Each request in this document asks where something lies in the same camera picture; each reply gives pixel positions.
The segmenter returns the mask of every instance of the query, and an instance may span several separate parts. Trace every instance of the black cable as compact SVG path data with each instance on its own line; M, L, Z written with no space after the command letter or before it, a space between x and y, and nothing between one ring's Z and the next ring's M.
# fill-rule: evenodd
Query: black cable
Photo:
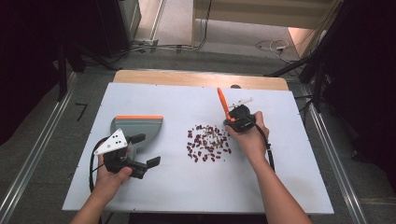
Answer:
M133 49L124 51L122 54L132 52L132 51L139 51L140 49L156 49L156 48L169 48L169 49L185 49L185 50L198 50L201 49L205 42L206 42L206 37L207 37L207 24L209 21L209 15L210 15L210 8L212 7L212 0L209 2L209 7L207 9L206 13L206 18L205 18L205 34L204 34L204 39L198 46L192 46L192 45L157 45L157 46L151 46L151 45L146 45L146 44L138 44L139 47L135 47Z
M262 130L262 128L259 125L257 125L256 122L254 122L253 120L251 120L250 118L248 118L246 116L243 116L243 115L238 114L238 113L235 113L235 115L237 115L237 116L249 121L250 123L254 124L254 126L257 128L257 131L259 131L259 133L262 135L262 138L264 139L264 144L265 144L265 147L267 148L268 160L270 162L270 166L273 169L273 171L275 171L274 157L273 157L273 154L272 154L272 151L271 151L271 144L268 143L267 136L265 136L265 133Z
M305 95L305 96L294 96L294 99L306 99L306 98L312 98L314 97L313 95Z
M326 19L324 19L324 20L323 20L322 22L320 22L314 29L312 29L312 31L309 33L309 35L307 35L307 36L305 37L305 39L304 39L302 42L300 42L300 43L298 43L298 44L292 46L292 48L293 48L293 47L296 47L296 46L298 46L298 45L303 44L303 43L305 42L305 40L306 40L309 36L311 36L311 35L314 33L314 31L315 31L319 26L321 26L321 25L322 25L325 21L327 21L329 18L333 17L333 15L334 15L334 13L332 14L332 12L330 11L329 14L326 16Z
M92 170L92 172L95 172L97 169L101 168L103 165L105 165L104 163L98 167L96 167L94 170Z
M109 62L109 64L114 65L114 63L117 63L119 60L121 60L121 58L125 57L125 54L121 54L120 57L118 57L117 59L113 60L112 62ZM100 63L94 63L94 62L89 62L89 61L84 61L85 64L89 65L89 66L100 66L102 64Z
M114 213L110 213L110 215L108 215L105 224L108 224L108 222L110 221L110 219L113 217Z
M90 160L90 190L91 190L91 192L92 192L93 189L94 189L94 185L93 185L93 175L92 175L93 170L92 170L92 168L93 168L93 159L94 159L95 155L93 154L93 152L94 152L97 148L99 148L99 146L100 146L102 143L104 143L104 142L107 140L107 138L108 138L108 137L102 138L98 143L96 143L96 146L93 148L93 151L92 151L92 154L91 154L91 160Z
M311 98L309 101L305 103L305 105L299 109L299 112L304 111L303 113L303 125L305 127L306 124L306 113L308 112L309 106L313 103L313 96L312 95L307 95L307 96L301 96L301 98L306 97L306 98Z
M262 42L267 42L267 41L273 41L273 40L263 40L263 41L261 41L261 42L259 42L259 43L257 43L256 44L256 48L257 49L260 49L260 50L262 50L262 51L266 51L266 50L264 50L264 49L261 49L261 48L259 48L257 45L259 45L260 43L262 43ZM303 60L297 60L297 61L286 61L286 60L284 60L283 58L281 58L280 57L280 55L282 54L282 52L283 52L283 50L279 50L279 53L277 54L277 56L278 56L278 59L279 60L281 60L282 62L285 62L286 64L285 64L285 67L284 68L286 68L289 64L291 64L291 63L297 63L297 62L299 62L299 61L303 61ZM297 74L297 76L299 76L300 75L300 73L298 73L297 71L296 71L296 68L294 68L293 70L294 70L294 72ZM289 74L291 77L295 77L295 75L292 75L291 73L290 73L290 71L289 72L286 72L287 74Z

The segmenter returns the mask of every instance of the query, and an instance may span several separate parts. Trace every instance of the hand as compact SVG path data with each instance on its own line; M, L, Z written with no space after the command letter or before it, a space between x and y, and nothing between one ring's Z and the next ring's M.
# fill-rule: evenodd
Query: hand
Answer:
M98 164L103 163L103 155L99 155ZM120 186L128 180L131 173L131 168L124 167L117 174L113 174L103 165L97 170L96 184L92 196L106 205L114 198Z
M261 111L256 112L254 114L254 117L256 119L256 124L262 128L268 139L268 135L270 131L264 125L262 112ZM230 134L230 136L232 136L238 141L239 146L247 155L247 158L249 159L250 163L252 163L253 161L265 160L265 156L264 156L266 150L265 142L262 138L262 135L259 133L256 127L253 127L244 133L236 133L233 130L233 128L231 128L228 125L225 128L227 132Z

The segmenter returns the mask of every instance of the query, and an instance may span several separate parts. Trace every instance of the wrist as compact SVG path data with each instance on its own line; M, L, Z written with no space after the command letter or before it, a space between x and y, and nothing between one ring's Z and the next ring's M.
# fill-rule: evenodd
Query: wrist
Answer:
M262 161L251 161L250 165L256 175L262 174L263 171L273 171L269 161L265 158Z
M95 190L93 190L87 202L98 209L104 209L108 203L105 197L99 195Z
M266 149L264 145L254 145L251 144L250 146L243 147L241 146L242 150L245 152L247 159L252 163L253 161L266 161L265 153Z
M254 155L253 153L250 153L247 155L247 159L253 168L253 170L256 172L260 167L264 165L269 165L269 162L267 159L265 159L264 152L261 152L260 154Z

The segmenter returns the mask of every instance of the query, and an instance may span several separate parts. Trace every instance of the wire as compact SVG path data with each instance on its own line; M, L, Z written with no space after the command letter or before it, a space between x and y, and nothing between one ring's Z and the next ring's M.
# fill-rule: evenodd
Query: wire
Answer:
M268 160L270 162L270 166L273 169L273 171L275 171L274 157L273 157L272 150L271 150L271 144L268 143L268 139L265 136L264 131L262 130L262 128L259 125L256 124L256 122L253 122L253 120L251 120L247 117L245 117L245 119L247 119L249 122L253 123L254 126L256 126L259 133L262 135L262 138L264 139L265 147L267 148Z
M260 41L260 42L258 42L258 43L255 44L256 49L265 51L265 49L262 48L261 43L270 42L270 41L271 41L271 43L270 43L270 45L269 45L269 50L271 50L271 52L273 52L273 53L275 54L275 56L276 56L278 59L280 59L281 61L283 61L284 63L286 63L286 64L285 64L285 67L288 66L288 64L290 64L290 63L294 63L294 62L299 62L299 61L300 61L300 60L297 60L297 61L288 61L288 60L285 60L284 58L282 58L282 57L280 56L280 55L282 54L282 52L284 51L284 49L289 48L289 45L290 45L290 44L289 44L289 42L286 41L286 40L281 40L281 39L279 39L279 40L262 40L262 41ZM282 49L281 49L281 50L277 49L277 51L279 51L279 53L277 53L277 52L273 49L273 44L274 44L274 43L279 43L279 42L284 42L285 45L280 46L280 47L282 47ZM300 73L299 73L298 71L296 71L296 69L293 69L293 70L294 70L294 72L297 74L297 76L300 75ZM288 73L291 77L296 77L295 75L293 75L293 74L290 73L290 72L287 72L287 73Z
M117 63L119 60L121 60L123 57L125 57L125 54L122 54L120 57L118 57L117 59L113 60L112 62L109 62L109 64L114 65L114 63ZM82 59L84 61L85 64L89 65L89 66L100 66L102 65L101 63L95 63L95 62L90 62L89 61L90 58L85 58Z
M92 172L95 172L97 169L101 168L103 165L105 165L104 163L98 167L96 167L94 170L92 170Z
M332 12L330 11L329 14L327 15L326 19L324 19L324 21L320 22L314 29L312 29L311 32L305 37L305 39L304 39L302 42L300 42L300 43L294 45L293 47L295 48L296 46L303 44L303 43L305 42L305 40L306 40L309 36L311 36L311 35L314 33L314 31L315 31L319 26L321 26L321 25L322 25L325 21L327 21L329 18L333 17L333 15L334 15L334 13L332 14Z
M93 151L92 151L92 154L91 154L91 160L90 160L90 190L91 190L91 192L92 192L93 189L94 189L94 185L93 185L93 175L92 175L92 173L93 173L92 167L93 167L93 159L94 159L94 154L93 154L93 152L94 152L97 148L99 148L99 146L100 146L102 143L104 143L104 142L107 140L107 138L108 138L108 137L102 138L102 139L96 144L96 146L93 148Z
M200 30L200 32L199 32L199 39L201 39L201 37L202 37L202 27L203 27L203 25L202 25L202 13L201 13L201 19L200 19L200 25L199 25L199 30Z
M294 99L306 99L306 98L312 98L314 97L313 95L305 95L305 96L295 96Z
M105 224L108 224L108 222L110 222L110 219L113 217L114 213L110 213L110 215L108 215Z
M304 125L304 127L305 127L305 123L306 123L306 113L308 112L309 105L311 105L313 103L312 97L306 96L306 98L311 98L311 100L307 101L305 103L305 105L301 109L299 109L299 112L304 111L304 113L303 113L303 125Z
M198 46L193 46L193 45L157 45L157 46L149 46L145 44L139 44L139 47L135 47L133 49L124 51L122 54L128 53L128 52L133 52L133 51L140 51L143 49L184 49L184 50L199 50L201 49L205 42L206 42L206 37L207 37L207 24L209 21L209 15L210 15L210 9L212 8L212 0L209 2L209 6L207 8L206 12L206 18L205 18L205 33L204 33L204 39L201 41L201 43Z

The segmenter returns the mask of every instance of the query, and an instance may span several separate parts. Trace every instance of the metal frame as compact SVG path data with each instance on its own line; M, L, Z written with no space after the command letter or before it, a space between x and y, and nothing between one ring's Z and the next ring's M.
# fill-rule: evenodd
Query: metal frame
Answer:
M307 88L305 85L302 85L302 90L304 95L312 94L309 88ZM368 220L361 208L358 196L356 195L355 190L353 189L352 184L347 177L347 172L341 163L340 158L338 157L337 151L334 147L334 144L332 143L332 139L330 138L329 132L321 114L317 113L312 104L309 106L309 111L317 127L318 134L329 158L332 170L334 171L335 178L338 182L338 186L340 187L344 200L346 201L346 206L349 210L349 214L353 220L353 223L368 223Z
M152 26L152 30L151 30L151 33L149 36L150 40L154 40L154 36L155 36L155 33L157 32L157 28L158 28L158 23L160 22L160 17L163 14L164 6L165 6L165 0L161 0L160 7L158 8L157 16L155 17L154 25Z

